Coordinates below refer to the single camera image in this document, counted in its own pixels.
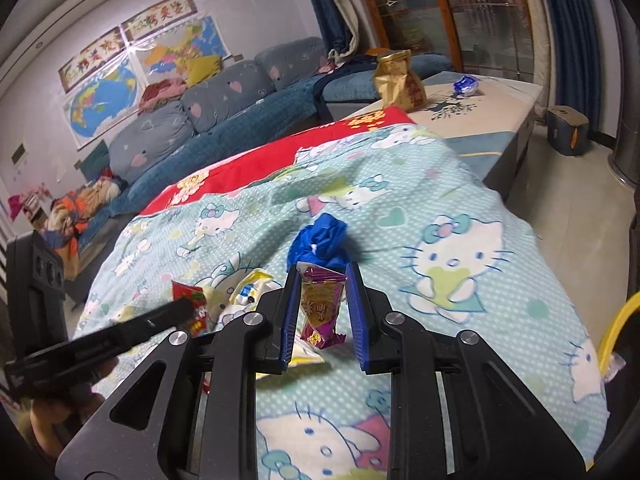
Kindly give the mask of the person's left hand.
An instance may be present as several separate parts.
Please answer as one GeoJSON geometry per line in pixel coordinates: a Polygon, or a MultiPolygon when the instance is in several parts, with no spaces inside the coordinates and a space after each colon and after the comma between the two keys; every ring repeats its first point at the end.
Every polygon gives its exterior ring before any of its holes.
{"type": "Polygon", "coordinates": [[[99,393],[91,393],[88,400],[72,404],[60,400],[33,400],[28,412],[28,434],[37,443],[36,449],[55,462],[66,447],[58,427],[72,415],[78,415],[85,422],[103,402],[104,396],[99,393]]]}

